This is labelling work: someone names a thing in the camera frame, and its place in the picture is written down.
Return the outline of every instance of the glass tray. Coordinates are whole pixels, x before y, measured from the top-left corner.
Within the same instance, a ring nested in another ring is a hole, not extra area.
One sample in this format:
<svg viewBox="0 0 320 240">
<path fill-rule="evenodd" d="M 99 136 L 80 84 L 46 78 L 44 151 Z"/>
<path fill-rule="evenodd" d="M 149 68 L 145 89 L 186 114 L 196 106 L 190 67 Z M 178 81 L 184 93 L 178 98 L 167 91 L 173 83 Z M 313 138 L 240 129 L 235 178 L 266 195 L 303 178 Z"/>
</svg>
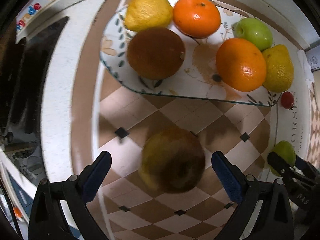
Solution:
<svg viewBox="0 0 320 240">
<path fill-rule="evenodd" d="M 174 6 L 178 0 L 168 1 Z M 185 44 L 185 59 L 175 75 L 154 81 L 138 76 L 126 59 L 126 50 L 135 32 L 124 27 L 127 5 L 120 6 L 121 3 L 104 29 L 100 60 L 124 87 L 141 94 L 213 99 L 258 106 L 273 106 L 280 98 L 281 93 L 270 92 L 262 86 L 251 92 L 237 91 L 221 81 L 217 74 L 215 55 L 225 40 L 234 37 L 233 25 L 246 17 L 240 14 L 240 10 L 231 11 L 217 6 L 222 23 L 218 31 L 206 39 L 186 36 L 171 23 L 168 29 L 177 33 Z"/>
</svg>

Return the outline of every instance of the brown diamond tile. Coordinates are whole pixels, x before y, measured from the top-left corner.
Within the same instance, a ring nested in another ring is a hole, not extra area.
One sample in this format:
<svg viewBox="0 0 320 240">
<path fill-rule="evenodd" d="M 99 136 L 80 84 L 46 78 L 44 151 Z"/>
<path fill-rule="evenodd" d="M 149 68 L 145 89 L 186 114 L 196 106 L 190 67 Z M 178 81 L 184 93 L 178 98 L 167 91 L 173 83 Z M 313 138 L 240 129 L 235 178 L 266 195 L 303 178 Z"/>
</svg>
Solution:
<svg viewBox="0 0 320 240">
<path fill-rule="evenodd" d="M 141 205 L 130 208 L 131 212 L 142 219 L 154 224 L 161 220 L 167 219 L 174 215 L 173 209 L 161 204 L 160 202 L 152 199 Z"/>
<path fill-rule="evenodd" d="M 191 228 L 188 228 L 182 232 L 179 232 L 179 234 L 184 236 L 189 236 L 193 238 L 198 238 L 200 236 L 205 235 L 206 233 L 209 233 L 210 231 L 216 229 L 217 227 L 209 225 L 207 223 L 200 223 L 197 224 Z"/>
<path fill-rule="evenodd" d="M 114 182 L 116 181 L 117 179 L 120 179 L 121 176 L 118 175 L 112 168 L 110 168 L 110 170 L 108 171 L 106 177 L 104 178 L 101 186 L 105 186 L 105 185 L 108 185 L 110 184 L 111 182 Z"/>
<path fill-rule="evenodd" d="M 104 222 L 104 218 L 101 212 L 101 207 L 100 207 L 97 195 L 91 202 L 87 203 L 87 208 L 90 214 L 92 215 L 92 217 L 94 218 L 94 220 L 96 221 L 96 223 L 98 224 L 98 226 L 100 227 L 100 229 L 108 236 L 109 235 L 108 230 Z"/>
<path fill-rule="evenodd" d="M 267 106 L 258 106 L 258 109 L 260 110 L 260 112 L 263 114 L 263 116 L 267 116 L 267 114 L 269 114 L 269 112 L 271 111 L 271 107 L 267 107 Z"/>
<path fill-rule="evenodd" d="M 235 105 L 234 103 L 228 103 L 228 102 L 221 102 L 221 101 L 215 101 L 215 100 L 210 100 L 210 101 L 223 113 L 225 113 Z"/>
<path fill-rule="evenodd" d="M 258 178 L 261 174 L 261 172 L 263 171 L 263 167 L 264 167 L 264 159 L 259 156 L 258 159 L 256 159 L 250 166 L 249 168 L 247 168 L 243 174 L 244 175 L 248 175 L 251 174 L 253 176 L 255 176 L 256 178 Z"/>
<path fill-rule="evenodd" d="M 175 125 L 160 111 L 156 111 L 142 120 L 140 123 L 129 129 L 129 137 L 140 147 L 143 147 L 146 140 L 152 135 Z"/>
<path fill-rule="evenodd" d="M 261 123 L 250 133 L 250 142 L 261 154 L 268 147 L 269 144 L 270 125 L 266 119 L 263 119 Z"/>
<path fill-rule="evenodd" d="M 241 133 L 225 115 L 203 129 L 198 136 L 201 144 L 212 153 L 222 151 L 226 154 L 241 141 Z"/>
<path fill-rule="evenodd" d="M 156 225 L 149 225 L 142 228 L 136 228 L 132 230 L 134 233 L 144 236 L 150 240 L 156 240 L 165 236 L 172 235 L 172 232 L 169 232 L 165 229 L 157 227 Z"/>
<path fill-rule="evenodd" d="M 113 76 L 111 76 L 108 70 L 105 70 L 101 87 L 100 101 L 105 99 L 120 87 L 121 84 Z"/>
<path fill-rule="evenodd" d="M 104 204 L 106 205 L 108 214 L 119 211 L 119 206 L 116 203 L 114 203 L 110 198 L 103 195 L 103 200 L 104 200 Z"/>
<path fill-rule="evenodd" d="M 164 97 L 164 96 L 143 95 L 143 97 L 158 109 L 160 109 L 161 107 L 164 107 L 166 104 L 175 100 L 174 97 Z"/>
<path fill-rule="evenodd" d="M 213 195 L 223 188 L 212 167 L 205 169 L 197 187 L 209 195 Z"/>
<path fill-rule="evenodd" d="M 149 196 L 155 198 L 160 196 L 163 192 L 160 191 L 154 191 L 151 190 L 140 178 L 138 171 L 135 171 L 128 176 L 125 177 L 128 181 L 130 181 L 132 184 L 136 185 L 138 188 L 140 188 L 142 191 L 147 193 Z"/>
<path fill-rule="evenodd" d="M 99 147 L 116 137 L 115 130 L 108 120 L 99 115 Z"/>
<path fill-rule="evenodd" d="M 111 230 L 113 233 L 126 230 L 111 220 L 109 220 L 109 222 L 110 222 Z"/>
<path fill-rule="evenodd" d="M 186 214 L 200 221 L 205 221 L 223 210 L 224 206 L 224 203 L 209 197 L 198 205 L 188 209 Z"/>
</svg>

